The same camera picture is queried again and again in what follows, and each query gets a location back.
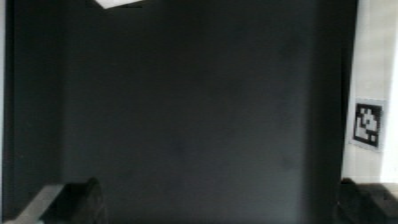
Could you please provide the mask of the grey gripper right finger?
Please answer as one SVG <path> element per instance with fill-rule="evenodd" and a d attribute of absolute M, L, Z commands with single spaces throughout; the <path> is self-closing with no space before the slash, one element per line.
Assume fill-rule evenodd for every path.
<path fill-rule="evenodd" d="M 335 204 L 339 224 L 398 224 L 398 184 L 339 183 Z"/>

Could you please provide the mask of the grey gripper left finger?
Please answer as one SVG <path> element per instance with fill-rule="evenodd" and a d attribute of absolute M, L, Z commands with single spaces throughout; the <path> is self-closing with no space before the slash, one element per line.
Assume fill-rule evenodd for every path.
<path fill-rule="evenodd" d="M 4 224 L 106 224 L 106 206 L 95 178 L 45 185 Z"/>

